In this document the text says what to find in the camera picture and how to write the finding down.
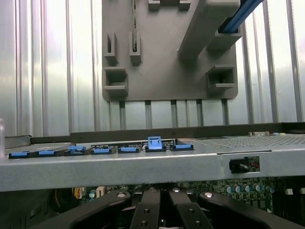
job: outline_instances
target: corrugated metal wall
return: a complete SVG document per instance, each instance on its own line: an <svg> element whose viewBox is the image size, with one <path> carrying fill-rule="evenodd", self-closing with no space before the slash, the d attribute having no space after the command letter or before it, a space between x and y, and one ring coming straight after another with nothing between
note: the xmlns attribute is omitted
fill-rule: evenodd
<svg viewBox="0 0 305 229"><path fill-rule="evenodd" d="M102 0L1 0L0 117L6 135L304 120L304 0L268 0L236 44L233 100L109 103Z"/></svg>

